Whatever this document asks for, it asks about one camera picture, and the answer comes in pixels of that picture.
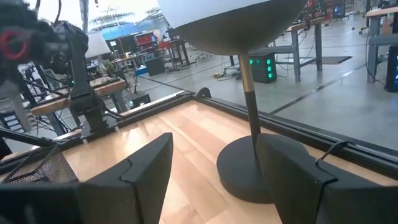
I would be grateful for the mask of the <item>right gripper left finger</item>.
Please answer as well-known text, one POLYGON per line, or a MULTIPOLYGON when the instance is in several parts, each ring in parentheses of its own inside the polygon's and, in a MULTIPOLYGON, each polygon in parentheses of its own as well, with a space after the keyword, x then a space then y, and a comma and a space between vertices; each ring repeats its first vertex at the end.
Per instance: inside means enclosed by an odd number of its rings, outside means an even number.
POLYGON ((80 184, 83 223, 158 223, 169 184, 174 142, 164 133, 80 184))

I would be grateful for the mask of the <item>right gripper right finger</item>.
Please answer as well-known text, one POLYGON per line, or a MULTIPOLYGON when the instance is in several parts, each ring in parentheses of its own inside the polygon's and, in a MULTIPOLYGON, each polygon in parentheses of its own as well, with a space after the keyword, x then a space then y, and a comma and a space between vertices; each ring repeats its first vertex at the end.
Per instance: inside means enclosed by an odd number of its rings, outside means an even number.
POLYGON ((397 224, 397 187, 311 156, 285 136, 260 134, 257 158, 283 223, 397 224))

